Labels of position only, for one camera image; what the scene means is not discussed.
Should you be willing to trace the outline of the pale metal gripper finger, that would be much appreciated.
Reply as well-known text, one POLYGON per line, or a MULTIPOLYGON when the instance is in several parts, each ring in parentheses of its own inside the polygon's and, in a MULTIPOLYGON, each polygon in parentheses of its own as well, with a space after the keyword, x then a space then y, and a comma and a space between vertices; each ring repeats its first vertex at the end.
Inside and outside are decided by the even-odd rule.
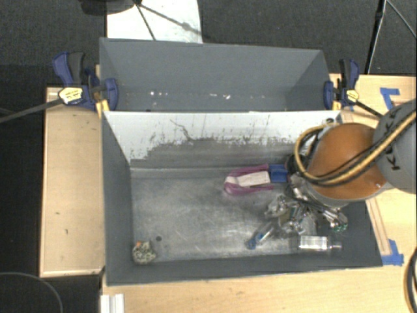
POLYGON ((295 200, 283 194, 276 196, 267 206, 264 213, 266 219, 277 219, 289 215, 290 209, 294 207, 295 200))
POLYGON ((280 239, 288 239, 290 237, 303 235, 306 229, 301 219, 279 220, 278 237, 280 239))

